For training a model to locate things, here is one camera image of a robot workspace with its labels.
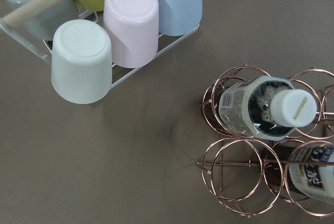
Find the tea bottle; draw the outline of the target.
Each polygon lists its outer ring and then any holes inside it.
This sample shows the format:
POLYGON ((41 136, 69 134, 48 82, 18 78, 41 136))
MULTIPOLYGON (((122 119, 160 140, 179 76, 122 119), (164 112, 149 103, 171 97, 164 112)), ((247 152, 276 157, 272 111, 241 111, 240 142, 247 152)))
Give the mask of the tea bottle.
POLYGON ((214 92, 222 125, 234 134, 281 141, 315 119, 317 102, 283 78, 259 76, 214 92))
POLYGON ((273 147, 280 161, 300 161, 290 164, 287 183, 291 191, 333 204, 333 144, 308 144, 298 148, 278 144, 273 147))

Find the tea bottle front middle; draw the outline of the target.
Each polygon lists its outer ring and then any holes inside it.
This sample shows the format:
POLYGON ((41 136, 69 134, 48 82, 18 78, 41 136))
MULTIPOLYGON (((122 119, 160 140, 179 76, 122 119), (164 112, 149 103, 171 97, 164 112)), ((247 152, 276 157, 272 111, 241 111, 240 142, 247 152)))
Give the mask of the tea bottle front middle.
POLYGON ((234 134, 281 141, 315 119, 317 102, 283 78, 259 76, 214 92, 222 125, 234 134))

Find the copper wire bottle basket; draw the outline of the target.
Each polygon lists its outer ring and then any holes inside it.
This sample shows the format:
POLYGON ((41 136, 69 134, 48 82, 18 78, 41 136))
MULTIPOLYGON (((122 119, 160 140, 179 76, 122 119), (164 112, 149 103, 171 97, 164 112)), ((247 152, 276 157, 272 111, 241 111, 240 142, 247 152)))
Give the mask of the copper wire bottle basket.
POLYGON ((310 68, 283 78, 295 89, 311 93, 317 102, 317 112, 310 125, 298 128, 281 141, 234 134, 222 125, 216 114, 214 92, 218 88, 225 89, 236 81, 259 76, 272 75, 255 66, 237 66, 226 70, 206 89, 199 108, 204 120, 220 137, 207 147, 197 162, 204 184, 222 206, 242 216, 262 214, 281 200, 311 216, 332 217, 333 204, 289 189, 288 165, 305 162, 282 162, 273 147, 333 144, 333 72, 310 68))

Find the tea bottle far left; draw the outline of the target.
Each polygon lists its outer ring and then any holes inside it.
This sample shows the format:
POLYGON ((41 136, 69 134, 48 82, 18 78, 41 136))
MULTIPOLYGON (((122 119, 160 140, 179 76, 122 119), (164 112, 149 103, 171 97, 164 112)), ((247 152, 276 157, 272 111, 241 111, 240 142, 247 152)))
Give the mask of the tea bottle far left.
POLYGON ((333 204, 333 144, 308 144, 298 148, 278 144, 273 147, 280 161, 300 161, 290 164, 287 183, 291 191, 333 204))

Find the white cup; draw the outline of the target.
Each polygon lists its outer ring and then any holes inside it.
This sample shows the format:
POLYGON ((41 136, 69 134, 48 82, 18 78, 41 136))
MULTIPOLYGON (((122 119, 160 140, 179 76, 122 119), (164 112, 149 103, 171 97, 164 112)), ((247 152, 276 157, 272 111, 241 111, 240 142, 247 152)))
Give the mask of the white cup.
POLYGON ((84 19, 62 24, 53 38, 51 82, 69 102, 101 100, 112 84, 112 45, 107 32, 84 19))

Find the pink cup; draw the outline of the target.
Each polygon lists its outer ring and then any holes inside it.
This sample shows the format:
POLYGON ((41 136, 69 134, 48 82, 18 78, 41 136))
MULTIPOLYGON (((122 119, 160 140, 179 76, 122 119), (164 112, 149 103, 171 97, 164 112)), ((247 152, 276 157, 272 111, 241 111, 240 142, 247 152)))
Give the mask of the pink cup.
POLYGON ((103 27, 111 38, 113 63, 142 67, 158 51, 158 0, 105 0, 103 27))

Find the blue cup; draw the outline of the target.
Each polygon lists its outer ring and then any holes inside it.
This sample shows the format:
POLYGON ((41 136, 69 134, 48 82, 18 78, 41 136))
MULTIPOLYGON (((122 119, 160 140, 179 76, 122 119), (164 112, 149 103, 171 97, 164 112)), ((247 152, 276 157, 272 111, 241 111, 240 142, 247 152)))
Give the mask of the blue cup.
POLYGON ((158 0, 159 32, 167 36, 182 36, 199 25, 202 0, 158 0))

